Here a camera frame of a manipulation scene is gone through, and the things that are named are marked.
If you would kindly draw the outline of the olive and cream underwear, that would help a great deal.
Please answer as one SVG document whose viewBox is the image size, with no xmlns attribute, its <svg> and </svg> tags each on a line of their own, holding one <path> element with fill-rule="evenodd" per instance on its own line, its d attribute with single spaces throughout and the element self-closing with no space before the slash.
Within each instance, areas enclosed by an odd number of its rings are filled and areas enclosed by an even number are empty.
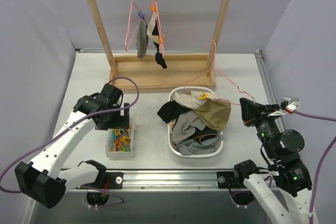
<svg viewBox="0 0 336 224">
<path fill-rule="evenodd" d="M 186 91 L 175 93 L 173 100 L 194 111 L 198 117 L 211 129 L 218 132 L 224 130 L 229 121 L 231 104 L 222 100 L 199 100 L 197 97 L 202 91 Z"/>
</svg>

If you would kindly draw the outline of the black garment in basket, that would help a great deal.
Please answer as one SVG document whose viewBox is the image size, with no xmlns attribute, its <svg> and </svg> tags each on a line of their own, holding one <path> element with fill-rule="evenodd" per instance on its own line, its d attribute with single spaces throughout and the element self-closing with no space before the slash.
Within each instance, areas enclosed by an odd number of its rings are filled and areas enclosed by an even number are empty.
<svg viewBox="0 0 336 224">
<path fill-rule="evenodd" d="M 177 119 L 181 114 L 187 113 L 190 110 L 176 101 L 169 101 L 158 110 L 157 115 L 163 122 L 170 123 L 173 119 Z"/>
</svg>

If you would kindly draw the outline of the white clothespin box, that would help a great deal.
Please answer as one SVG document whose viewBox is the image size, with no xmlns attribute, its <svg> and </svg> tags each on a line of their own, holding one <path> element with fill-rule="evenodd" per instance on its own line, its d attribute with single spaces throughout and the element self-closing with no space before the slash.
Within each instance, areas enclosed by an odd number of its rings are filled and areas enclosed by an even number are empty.
<svg viewBox="0 0 336 224">
<path fill-rule="evenodd" d="M 134 158 L 133 120 L 128 128 L 108 129 L 105 141 L 106 157 L 112 160 Z"/>
</svg>

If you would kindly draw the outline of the purple clothespin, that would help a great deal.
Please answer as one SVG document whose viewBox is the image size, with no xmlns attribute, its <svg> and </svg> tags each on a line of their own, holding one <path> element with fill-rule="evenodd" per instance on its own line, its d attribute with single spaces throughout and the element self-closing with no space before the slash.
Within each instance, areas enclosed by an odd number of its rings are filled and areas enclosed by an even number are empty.
<svg viewBox="0 0 336 224">
<path fill-rule="evenodd" d="M 141 10 L 138 11 L 138 17 L 139 19 L 145 19 L 145 13 L 142 12 Z"/>
</svg>

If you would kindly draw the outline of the yellow clothespin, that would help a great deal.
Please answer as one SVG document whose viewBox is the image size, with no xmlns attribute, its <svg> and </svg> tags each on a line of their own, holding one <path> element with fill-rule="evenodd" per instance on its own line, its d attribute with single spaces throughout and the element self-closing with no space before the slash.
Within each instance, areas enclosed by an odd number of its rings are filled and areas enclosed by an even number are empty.
<svg viewBox="0 0 336 224">
<path fill-rule="evenodd" d="M 216 100 L 217 94 L 216 93 L 208 93 L 208 92 L 200 92 L 200 95 L 197 97 L 199 100 Z"/>
</svg>

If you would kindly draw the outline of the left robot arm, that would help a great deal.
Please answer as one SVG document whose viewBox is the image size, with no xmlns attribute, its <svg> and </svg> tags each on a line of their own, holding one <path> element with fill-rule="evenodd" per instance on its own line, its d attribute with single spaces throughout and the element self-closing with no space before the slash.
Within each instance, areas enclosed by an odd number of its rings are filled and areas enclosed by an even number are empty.
<svg viewBox="0 0 336 224">
<path fill-rule="evenodd" d="M 20 191 L 46 208 L 56 206 L 64 194 L 75 188 L 120 189 L 123 175 L 110 173 L 94 160 L 82 161 L 71 169 L 62 167 L 80 141 L 93 129 L 107 131 L 129 127 L 129 104 L 121 112 L 122 90 L 105 84 L 101 92 L 86 95 L 75 104 L 55 137 L 29 163 L 19 162 L 15 175 Z"/>
</svg>

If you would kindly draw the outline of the white laundry basket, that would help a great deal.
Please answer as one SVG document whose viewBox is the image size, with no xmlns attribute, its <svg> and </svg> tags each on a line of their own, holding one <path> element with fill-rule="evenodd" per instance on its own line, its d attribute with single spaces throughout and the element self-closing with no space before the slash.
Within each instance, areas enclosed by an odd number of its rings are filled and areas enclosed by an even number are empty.
<svg viewBox="0 0 336 224">
<path fill-rule="evenodd" d="M 210 88 L 206 88 L 206 87 L 198 87 L 198 86 L 187 86 L 189 89 L 193 90 L 193 91 L 203 91 L 206 93 L 214 93 L 213 90 L 211 90 Z M 184 92 L 184 87 L 177 87 L 175 89 L 173 89 L 169 95 L 168 95 L 168 101 L 173 101 L 173 96 L 175 93 L 183 93 Z M 212 153 L 208 153 L 208 154 L 191 154 L 191 155 L 185 155 L 181 152 L 177 151 L 177 147 L 173 144 L 172 140 L 171 140 L 171 136 L 172 134 L 170 133 L 170 127 L 167 126 L 167 132 L 168 132 L 168 137 L 167 137 L 167 142 L 169 145 L 170 150 L 176 154 L 177 156 L 180 157 L 185 157 L 185 158 L 210 158 L 213 156 L 216 156 L 217 154 L 219 154 L 221 152 L 221 150 L 223 149 L 224 146 L 224 138 L 222 137 L 220 140 L 217 141 L 216 145 L 214 146 L 215 149 Z"/>
</svg>

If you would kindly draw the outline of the black and cream underwear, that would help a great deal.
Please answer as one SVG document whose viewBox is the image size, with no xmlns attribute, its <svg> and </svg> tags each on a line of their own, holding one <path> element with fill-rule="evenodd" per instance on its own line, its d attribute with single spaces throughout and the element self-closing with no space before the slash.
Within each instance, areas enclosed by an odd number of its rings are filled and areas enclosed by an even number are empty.
<svg viewBox="0 0 336 224">
<path fill-rule="evenodd" d="M 155 43 L 156 39 L 155 37 L 159 34 L 159 22 L 157 18 L 157 13 L 152 13 L 151 20 L 147 27 L 147 36 L 149 39 L 151 39 L 154 43 L 154 46 L 156 47 L 156 53 L 155 53 L 155 61 L 156 63 L 161 66 L 163 69 L 167 68 L 166 62 L 163 58 L 162 54 L 162 48 L 159 44 Z"/>
</svg>

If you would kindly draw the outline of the grey underwear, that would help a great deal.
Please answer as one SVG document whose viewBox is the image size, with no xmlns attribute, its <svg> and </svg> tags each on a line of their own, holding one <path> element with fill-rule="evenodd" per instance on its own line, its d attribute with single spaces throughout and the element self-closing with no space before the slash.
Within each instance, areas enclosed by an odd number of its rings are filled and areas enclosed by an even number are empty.
<svg viewBox="0 0 336 224">
<path fill-rule="evenodd" d="M 143 59 L 145 57 L 149 38 L 147 36 L 147 23 L 144 18 L 140 19 L 140 24 L 138 27 L 138 33 L 136 37 L 136 48 L 137 48 L 137 57 Z"/>
</svg>

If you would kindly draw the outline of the orange clothespin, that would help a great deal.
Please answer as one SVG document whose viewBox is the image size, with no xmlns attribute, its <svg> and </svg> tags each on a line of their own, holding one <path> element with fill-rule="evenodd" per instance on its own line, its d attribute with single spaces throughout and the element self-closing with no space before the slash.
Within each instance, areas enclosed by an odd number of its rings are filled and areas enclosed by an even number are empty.
<svg viewBox="0 0 336 224">
<path fill-rule="evenodd" d="M 157 36 L 155 37 L 155 39 L 156 39 L 155 43 L 157 43 L 157 44 L 159 44 L 159 45 L 164 44 L 164 38 L 165 38 L 164 35 L 162 35 L 162 36 L 157 35 Z"/>
<path fill-rule="evenodd" d="M 154 12 L 154 13 L 157 13 L 158 12 L 158 8 L 157 8 L 157 6 L 156 5 L 148 5 L 148 7 L 149 7 L 149 9 L 152 11 L 152 12 Z"/>
</svg>

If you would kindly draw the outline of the wooden clothes rack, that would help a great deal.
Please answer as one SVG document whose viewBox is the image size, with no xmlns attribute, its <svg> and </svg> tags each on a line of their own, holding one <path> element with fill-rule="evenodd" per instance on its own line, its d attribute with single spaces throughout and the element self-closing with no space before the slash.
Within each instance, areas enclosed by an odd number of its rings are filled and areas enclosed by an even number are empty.
<svg viewBox="0 0 336 224">
<path fill-rule="evenodd" d="M 160 70 L 154 65 L 154 54 L 149 54 L 144 60 L 138 59 L 134 54 L 115 57 L 104 29 L 97 2 L 96 0 L 87 0 L 110 65 L 109 77 L 112 84 L 126 93 L 135 93 L 136 89 L 122 81 L 122 77 L 128 77 L 135 81 L 138 89 L 144 93 L 169 92 L 190 82 L 194 82 L 196 86 L 214 90 L 216 82 L 213 64 L 229 1 L 222 0 L 221 2 L 209 53 L 174 53 L 163 55 L 163 58 L 170 64 L 170 67 Z"/>
</svg>

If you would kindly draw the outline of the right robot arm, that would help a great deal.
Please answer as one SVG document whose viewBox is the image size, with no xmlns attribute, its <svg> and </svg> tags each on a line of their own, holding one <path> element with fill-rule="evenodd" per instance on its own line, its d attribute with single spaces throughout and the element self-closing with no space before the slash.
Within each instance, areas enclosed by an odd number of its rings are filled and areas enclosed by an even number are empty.
<svg viewBox="0 0 336 224">
<path fill-rule="evenodd" d="M 218 188 L 231 191 L 238 206 L 257 200 L 272 223 L 318 223 L 313 205 L 315 189 L 299 153 L 305 146 L 295 130 L 280 131 L 276 119 L 299 109 L 299 99 L 283 98 L 281 104 L 260 104 L 241 98 L 242 121 L 255 127 L 260 153 L 267 168 L 252 160 L 240 162 L 231 172 L 217 172 Z"/>
</svg>

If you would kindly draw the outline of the striped garment in basket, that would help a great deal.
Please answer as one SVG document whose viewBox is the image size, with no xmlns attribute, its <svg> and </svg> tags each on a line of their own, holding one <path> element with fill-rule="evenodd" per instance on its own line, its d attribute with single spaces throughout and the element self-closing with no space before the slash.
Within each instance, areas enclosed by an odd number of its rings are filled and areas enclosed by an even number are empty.
<svg viewBox="0 0 336 224">
<path fill-rule="evenodd" d="M 206 127 L 202 131 L 196 132 L 188 139 L 181 141 L 177 145 L 177 151 L 185 155 L 212 153 L 218 140 L 224 138 L 223 134 L 214 129 Z"/>
</svg>

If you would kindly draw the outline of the grey garment in basket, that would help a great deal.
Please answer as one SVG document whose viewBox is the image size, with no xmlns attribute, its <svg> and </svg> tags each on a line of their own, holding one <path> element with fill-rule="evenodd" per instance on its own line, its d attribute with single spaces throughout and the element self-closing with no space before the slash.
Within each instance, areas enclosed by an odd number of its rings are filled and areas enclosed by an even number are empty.
<svg viewBox="0 0 336 224">
<path fill-rule="evenodd" d="M 196 130 L 202 131 L 205 127 L 205 123 L 194 111 L 183 113 L 178 117 L 173 127 L 171 141 L 178 144 L 192 136 Z"/>
</svg>

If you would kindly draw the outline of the aluminium front rail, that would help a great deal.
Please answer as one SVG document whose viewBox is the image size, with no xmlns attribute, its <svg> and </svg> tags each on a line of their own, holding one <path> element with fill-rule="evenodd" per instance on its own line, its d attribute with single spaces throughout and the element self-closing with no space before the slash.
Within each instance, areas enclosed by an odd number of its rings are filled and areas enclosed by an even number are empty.
<svg viewBox="0 0 336 224">
<path fill-rule="evenodd" d="M 93 166 L 62 170 L 55 178 L 32 167 L 24 175 L 24 190 L 64 194 L 71 190 L 145 188 L 242 188 L 232 170 L 108 170 Z"/>
</svg>

